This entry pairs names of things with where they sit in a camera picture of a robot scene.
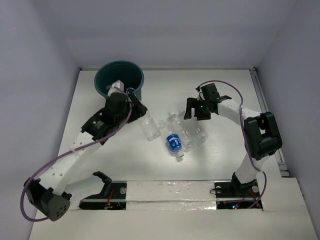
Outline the clear ribbed bottle white cap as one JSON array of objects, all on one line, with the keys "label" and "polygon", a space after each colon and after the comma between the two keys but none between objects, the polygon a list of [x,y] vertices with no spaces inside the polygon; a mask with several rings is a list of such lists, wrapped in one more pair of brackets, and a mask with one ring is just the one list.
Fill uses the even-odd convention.
[{"label": "clear ribbed bottle white cap", "polygon": [[209,136],[208,133],[199,125],[195,118],[184,119],[185,113],[185,111],[180,111],[178,116],[189,132],[190,137],[197,145],[204,144]]}]

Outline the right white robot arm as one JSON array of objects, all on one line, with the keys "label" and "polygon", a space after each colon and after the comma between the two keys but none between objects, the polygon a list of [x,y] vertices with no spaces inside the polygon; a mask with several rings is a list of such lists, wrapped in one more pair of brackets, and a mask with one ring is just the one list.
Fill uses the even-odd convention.
[{"label": "right white robot arm", "polygon": [[221,198],[240,198],[255,185],[263,164],[282,147],[283,141],[273,113],[248,109],[242,102],[220,95],[215,84],[210,80],[196,88],[198,96],[187,98],[183,118],[203,121],[216,114],[240,126],[246,155],[231,181],[224,182],[217,194]]}]

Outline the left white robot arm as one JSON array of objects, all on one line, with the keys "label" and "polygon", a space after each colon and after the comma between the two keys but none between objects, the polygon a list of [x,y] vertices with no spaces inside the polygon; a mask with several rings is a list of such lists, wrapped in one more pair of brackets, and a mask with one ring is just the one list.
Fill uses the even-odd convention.
[{"label": "left white robot arm", "polygon": [[25,181],[20,197],[23,217],[37,222],[25,212],[24,199],[27,198],[44,214],[43,221],[59,220],[71,205],[72,194],[65,189],[80,167],[125,124],[143,117],[147,110],[134,93],[115,92],[107,97],[104,107],[81,127],[70,149],[46,163]]}]

